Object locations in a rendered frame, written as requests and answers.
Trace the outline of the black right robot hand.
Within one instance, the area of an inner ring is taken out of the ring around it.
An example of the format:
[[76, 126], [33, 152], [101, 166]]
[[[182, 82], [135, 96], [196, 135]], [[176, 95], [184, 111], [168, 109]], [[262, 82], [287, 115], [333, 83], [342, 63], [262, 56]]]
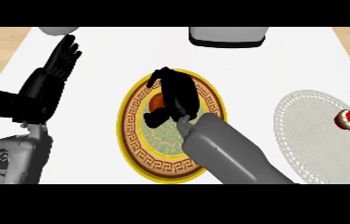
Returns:
[[165, 107], [144, 114], [148, 127], [156, 129], [169, 119], [179, 121], [185, 116], [197, 118], [200, 99], [194, 79], [190, 74], [165, 67], [153, 73], [147, 87], [160, 81]]

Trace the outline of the grey appliance with black base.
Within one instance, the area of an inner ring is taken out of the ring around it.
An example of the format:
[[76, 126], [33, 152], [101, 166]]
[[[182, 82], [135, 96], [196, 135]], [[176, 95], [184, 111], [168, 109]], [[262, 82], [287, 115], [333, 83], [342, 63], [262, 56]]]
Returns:
[[259, 47], [267, 39], [268, 27], [191, 27], [190, 41], [215, 48]]

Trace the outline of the pale round placemat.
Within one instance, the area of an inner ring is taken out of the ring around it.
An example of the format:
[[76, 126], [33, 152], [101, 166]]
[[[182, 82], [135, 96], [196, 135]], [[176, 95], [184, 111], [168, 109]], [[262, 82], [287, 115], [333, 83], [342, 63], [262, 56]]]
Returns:
[[350, 184], [350, 130], [336, 124], [345, 109], [339, 98], [311, 90], [289, 94], [277, 105], [277, 142], [306, 183]]

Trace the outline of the yellow rimmed patterned plate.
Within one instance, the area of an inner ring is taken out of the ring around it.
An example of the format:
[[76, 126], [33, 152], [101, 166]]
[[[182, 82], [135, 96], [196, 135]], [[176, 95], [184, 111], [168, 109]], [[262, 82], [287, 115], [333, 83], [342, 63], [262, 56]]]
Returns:
[[169, 119], [151, 129], [144, 120], [150, 112], [150, 101], [162, 93], [160, 81], [151, 88], [145, 76], [132, 87], [123, 103], [117, 120], [120, 150], [135, 171], [160, 183], [181, 183], [196, 179], [206, 169], [182, 151], [184, 138], [176, 123]]

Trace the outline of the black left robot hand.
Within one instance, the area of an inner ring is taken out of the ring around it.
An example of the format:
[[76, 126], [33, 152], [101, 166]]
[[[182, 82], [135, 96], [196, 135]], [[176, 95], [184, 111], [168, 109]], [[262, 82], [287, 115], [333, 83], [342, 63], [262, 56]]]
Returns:
[[46, 124], [61, 101], [66, 82], [83, 54], [76, 36], [69, 34], [58, 43], [46, 65], [38, 68], [20, 93], [0, 91], [0, 118], [14, 122]]

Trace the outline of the pale grey rounded object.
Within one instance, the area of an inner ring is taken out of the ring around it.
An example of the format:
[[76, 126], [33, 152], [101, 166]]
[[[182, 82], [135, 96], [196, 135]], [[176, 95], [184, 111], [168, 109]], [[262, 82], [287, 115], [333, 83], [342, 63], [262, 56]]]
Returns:
[[42, 32], [51, 36], [67, 35], [78, 29], [78, 27], [41, 27]]

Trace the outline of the red tomato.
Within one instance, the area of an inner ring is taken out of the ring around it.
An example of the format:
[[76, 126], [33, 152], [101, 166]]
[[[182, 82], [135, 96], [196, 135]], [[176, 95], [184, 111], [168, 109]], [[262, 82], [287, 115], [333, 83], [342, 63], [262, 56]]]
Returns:
[[150, 101], [150, 111], [154, 112], [159, 108], [165, 107], [163, 93], [159, 93]]

